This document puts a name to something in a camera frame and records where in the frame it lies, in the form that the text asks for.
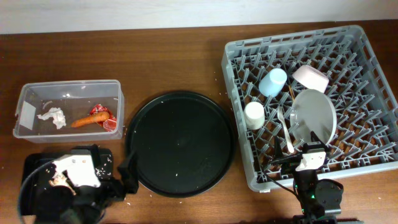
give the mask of red wrapper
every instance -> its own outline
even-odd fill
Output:
[[[90,111],[90,115],[96,114],[98,112],[106,111],[109,113],[109,119],[106,121],[97,122],[101,127],[103,127],[106,131],[113,131],[116,129],[117,119],[113,116],[112,112],[101,104],[95,105],[95,107]]]

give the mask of white tissue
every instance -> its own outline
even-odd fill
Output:
[[[62,128],[62,126],[67,125],[65,116],[63,115],[63,111],[61,110],[61,108],[51,108],[49,112],[43,115],[37,115],[37,117],[42,120],[46,120],[52,117],[54,119],[52,122],[57,126],[57,129],[60,129]]]

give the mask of wooden table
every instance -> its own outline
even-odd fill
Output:
[[[124,124],[149,99],[170,90],[209,96],[233,118],[220,66],[227,42],[349,24],[364,28],[393,92],[398,94],[398,21],[0,35],[0,223],[17,222],[22,166],[29,154],[82,144],[33,144],[12,136],[24,84],[117,79],[125,97]],[[112,150],[115,164],[123,160],[123,140],[96,143]],[[339,180],[345,186],[339,217],[396,223],[397,176],[398,170],[394,170]],[[208,192],[175,199],[140,186],[136,195],[107,209],[104,223],[273,223],[276,218],[300,213],[298,201],[284,190],[252,192],[238,151],[224,179]]]

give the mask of gray plastic rack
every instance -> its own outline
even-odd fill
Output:
[[[288,84],[297,96],[304,87],[292,78],[301,65],[310,65],[330,80],[325,94],[337,113],[337,130],[328,144],[332,154],[319,178],[336,179],[398,168],[397,101],[391,92],[363,29],[345,26],[230,42],[225,46],[224,80],[238,127],[244,171],[248,186],[256,192],[277,188],[264,173],[291,186],[290,175],[281,175],[280,167],[265,170],[279,138],[284,154],[289,152],[276,108],[282,105],[289,132],[292,98]],[[288,82],[275,97],[261,95],[258,84],[271,69],[282,68]],[[245,105],[258,101],[264,105],[266,122],[256,131],[246,128]],[[295,139],[296,151],[302,139]]]

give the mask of carrot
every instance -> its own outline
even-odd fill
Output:
[[[91,116],[88,116],[86,118],[82,118],[77,121],[74,121],[71,124],[71,126],[73,128],[78,128],[78,127],[81,127],[86,124],[91,124],[91,123],[100,122],[100,121],[106,121],[107,119],[109,119],[109,113],[102,111],[102,112],[93,114]]]

